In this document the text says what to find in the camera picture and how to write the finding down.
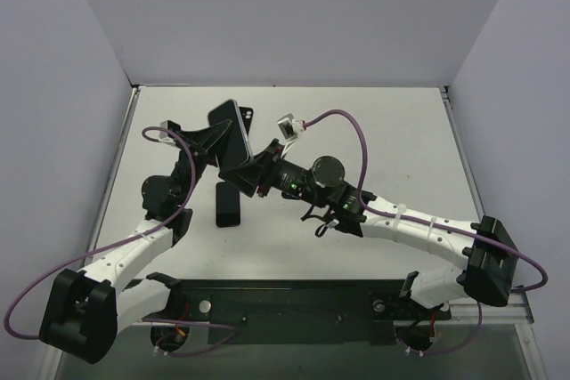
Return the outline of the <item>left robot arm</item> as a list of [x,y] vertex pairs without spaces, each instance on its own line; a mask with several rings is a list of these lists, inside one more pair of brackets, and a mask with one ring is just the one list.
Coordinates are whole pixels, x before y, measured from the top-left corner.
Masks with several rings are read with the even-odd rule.
[[189,304],[179,280],[152,273],[137,285],[131,282],[188,231],[191,194],[205,168],[216,164],[216,151],[231,127],[229,120],[194,132],[170,121],[158,126],[158,140],[180,150],[172,173],[143,182],[146,214],[129,238],[97,249],[99,259],[81,270],[65,269],[54,278],[39,330],[41,342],[96,363],[118,333],[137,321],[187,318]]

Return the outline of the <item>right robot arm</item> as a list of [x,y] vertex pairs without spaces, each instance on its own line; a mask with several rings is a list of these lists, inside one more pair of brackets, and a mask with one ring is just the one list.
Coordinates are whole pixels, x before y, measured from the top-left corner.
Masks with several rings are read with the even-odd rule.
[[319,157],[304,169],[286,160],[283,151],[272,141],[248,163],[219,176],[249,197],[264,197],[276,189],[284,198],[325,209],[318,236],[333,229],[389,240],[443,259],[441,268],[408,274],[397,303],[409,317],[465,297],[493,307],[508,304],[517,259],[514,243],[498,220],[486,216],[481,222],[452,221],[413,211],[370,192],[359,193],[332,156]]

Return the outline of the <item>black smartphone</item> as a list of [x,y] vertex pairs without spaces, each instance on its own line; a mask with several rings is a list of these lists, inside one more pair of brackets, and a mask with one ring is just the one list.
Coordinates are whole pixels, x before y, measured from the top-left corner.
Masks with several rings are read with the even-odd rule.
[[228,182],[216,184],[216,226],[231,228],[240,225],[240,192]]

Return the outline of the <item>black phone case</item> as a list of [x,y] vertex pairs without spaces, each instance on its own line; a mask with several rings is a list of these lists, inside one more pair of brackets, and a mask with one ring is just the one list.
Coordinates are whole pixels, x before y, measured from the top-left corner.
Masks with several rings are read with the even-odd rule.
[[254,111],[250,107],[240,107],[240,114],[246,134],[249,134],[250,127],[253,121]]

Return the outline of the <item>phone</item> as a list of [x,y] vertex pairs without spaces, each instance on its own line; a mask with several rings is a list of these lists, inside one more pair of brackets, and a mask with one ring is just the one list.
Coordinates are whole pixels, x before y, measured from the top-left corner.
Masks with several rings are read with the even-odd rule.
[[227,120],[231,122],[231,126],[216,155],[221,171],[242,166],[253,158],[240,107],[236,100],[224,101],[208,112],[210,126],[219,125]]

